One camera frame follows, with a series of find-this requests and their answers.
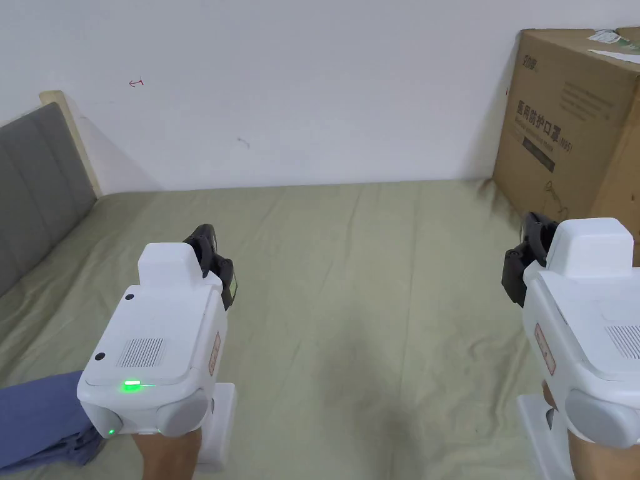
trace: bed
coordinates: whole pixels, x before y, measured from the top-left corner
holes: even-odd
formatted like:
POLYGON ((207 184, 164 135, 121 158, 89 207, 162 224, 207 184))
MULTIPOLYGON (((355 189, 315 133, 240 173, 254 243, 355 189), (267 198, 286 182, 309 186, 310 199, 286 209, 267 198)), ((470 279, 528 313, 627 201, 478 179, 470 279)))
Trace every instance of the bed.
MULTIPOLYGON (((208 222, 239 285, 219 376, 239 402, 216 478, 534 479, 515 398, 540 376, 500 286, 519 219, 492 182, 89 203, 0 298, 0 386, 82 369, 143 247, 208 222)), ((120 435, 83 468, 12 478, 128 480, 141 467, 120 435)))

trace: hand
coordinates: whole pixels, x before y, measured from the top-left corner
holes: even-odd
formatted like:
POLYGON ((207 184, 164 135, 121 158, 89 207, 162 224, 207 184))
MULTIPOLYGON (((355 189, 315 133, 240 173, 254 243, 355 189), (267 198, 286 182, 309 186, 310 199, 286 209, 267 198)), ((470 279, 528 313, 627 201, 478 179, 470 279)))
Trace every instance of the hand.
POLYGON ((143 480, 191 480, 202 443, 199 428, 175 438, 159 433, 132 437, 144 461, 143 480))
MULTIPOLYGON (((547 403, 557 410, 547 382, 542 384, 547 403)), ((640 446, 613 449, 585 442, 569 430, 569 455, 576 480, 640 479, 640 446)))

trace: gray upholstered headboard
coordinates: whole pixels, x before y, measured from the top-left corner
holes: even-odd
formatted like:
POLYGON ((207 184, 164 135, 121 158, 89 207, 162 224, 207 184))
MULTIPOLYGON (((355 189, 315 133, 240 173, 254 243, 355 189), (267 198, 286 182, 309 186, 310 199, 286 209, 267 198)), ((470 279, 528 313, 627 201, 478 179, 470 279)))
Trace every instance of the gray upholstered headboard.
POLYGON ((35 267, 95 203, 57 103, 0 127, 0 295, 35 267))

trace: orange sticker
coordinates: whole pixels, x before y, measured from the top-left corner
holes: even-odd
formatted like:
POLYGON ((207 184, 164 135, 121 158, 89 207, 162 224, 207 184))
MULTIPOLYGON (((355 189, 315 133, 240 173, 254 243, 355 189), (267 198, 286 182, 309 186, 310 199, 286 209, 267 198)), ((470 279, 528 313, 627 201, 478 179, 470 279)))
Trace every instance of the orange sticker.
POLYGON ((211 358, 209 359, 209 375, 213 376, 218 361, 218 352, 220 352, 220 332, 216 333, 216 341, 213 342, 213 350, 211 350, 211 358))
POLYGON ((540 328, 540 324, 536 323, 536 340, 538 341, 538 346, 540 347, 540 351, 542 352, 542 357, 545 359, 545 363, 547 364, 547 369, 549 369, 549 373, 553 376, 556 371, 556 360, 551 353, 551 349, 549 348, 549 344, 547 343, 547 339, 545 338, 545 334, 542 333, 542 328, 540 328))

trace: green bedsheet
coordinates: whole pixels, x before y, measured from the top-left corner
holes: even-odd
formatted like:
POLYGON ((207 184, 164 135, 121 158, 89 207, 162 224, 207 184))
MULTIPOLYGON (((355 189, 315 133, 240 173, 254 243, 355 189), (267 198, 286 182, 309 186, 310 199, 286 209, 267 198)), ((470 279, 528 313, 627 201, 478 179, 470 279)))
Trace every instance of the green bedsheet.
MULTIPOLYGON (((84 367, 149 242, 212 223, 238 293, 222 479, 533 479, 515 398, 540 376, 502 287, 518 218, 491 182, 125 193, 0 298, 0 385, 84 367)), ((126 435, 85 468, 139 479, 126 435)), ((196 478, 206 475, 197 474, 196 478)))

